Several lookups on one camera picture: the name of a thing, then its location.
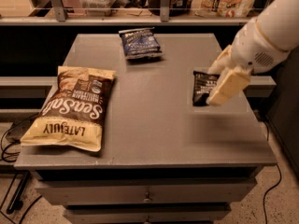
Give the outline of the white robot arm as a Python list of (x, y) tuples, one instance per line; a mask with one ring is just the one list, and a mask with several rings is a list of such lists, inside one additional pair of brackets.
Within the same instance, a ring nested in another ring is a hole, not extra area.
[(299, 0), (275, 0), (250, 19), (209, 67), (218, 75), (207, 103), (222, 105), (250, 84), (253, 74), (270, 71), (299, 46)]

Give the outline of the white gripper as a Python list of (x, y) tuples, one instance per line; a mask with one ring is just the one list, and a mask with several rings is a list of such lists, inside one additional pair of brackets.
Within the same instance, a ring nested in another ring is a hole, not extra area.
[(251, 72), (268, 72), (289, 54), (265, 36), (256, 18), (251, 19), (236, 34), (232, 46), (228, 45), (208, 68), (210, 75), (220, 77), (206, 102), (223, 105), (250, 84)]

